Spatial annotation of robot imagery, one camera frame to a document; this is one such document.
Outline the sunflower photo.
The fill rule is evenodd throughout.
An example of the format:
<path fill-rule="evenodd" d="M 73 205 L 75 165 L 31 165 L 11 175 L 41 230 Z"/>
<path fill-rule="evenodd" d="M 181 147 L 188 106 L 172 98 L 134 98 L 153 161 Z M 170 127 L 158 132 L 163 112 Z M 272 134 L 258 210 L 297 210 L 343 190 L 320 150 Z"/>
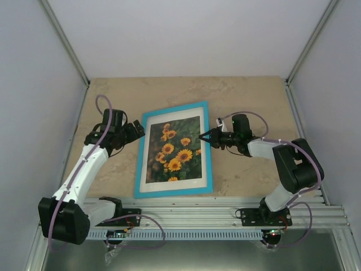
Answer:
<path fill-rule="evenodd" d="M 200 128 L 198 116 L 150 126 L 146 183 L 202 177 Z"/>

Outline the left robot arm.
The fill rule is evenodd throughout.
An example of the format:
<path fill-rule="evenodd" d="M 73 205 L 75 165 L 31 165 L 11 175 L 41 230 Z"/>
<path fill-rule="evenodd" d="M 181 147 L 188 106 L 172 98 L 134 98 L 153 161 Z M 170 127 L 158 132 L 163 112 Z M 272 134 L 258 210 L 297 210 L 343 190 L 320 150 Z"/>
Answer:
<path fill-rule="evenodd" d="M 122 222 L 124 211 L 120 199 L 103 196 L 92 207 L 85 207 L 84 202 L 96 175 L 112 152 L 122 150 L 144 135 L 140 122 L 128 122 L 124 111 L 104 111 L 102 122 L 85 137 L 80 157 L 65 182 L 52 197 L 42 198 L 38 204 L 45 238 L 82 244 L 92 227 L 106 221 L 110 225 Z"/>

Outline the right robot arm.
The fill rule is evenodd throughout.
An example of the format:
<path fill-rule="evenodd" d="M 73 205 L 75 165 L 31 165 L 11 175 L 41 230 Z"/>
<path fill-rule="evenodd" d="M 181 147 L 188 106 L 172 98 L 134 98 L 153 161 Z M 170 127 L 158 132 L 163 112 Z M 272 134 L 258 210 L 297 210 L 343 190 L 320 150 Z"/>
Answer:
<path fill-rule="evenodd" d="M 257 137 L 250 128 L 248 111 L 229 114 L 233 130 L 227 131 L 225 118 L 217 119 L 217 127 L 200 134 L 199 139 L 213 148 L 236 147 L 241 156 L 265 158 L 275 162 L 279 176 L 276 189 L 262 198 L 257 208 L 235 212 L 243 226 L 291 226 L 290 208 L 302 194 L 318 189 L 324 171 L 307 140 L 292 141 Z"/>

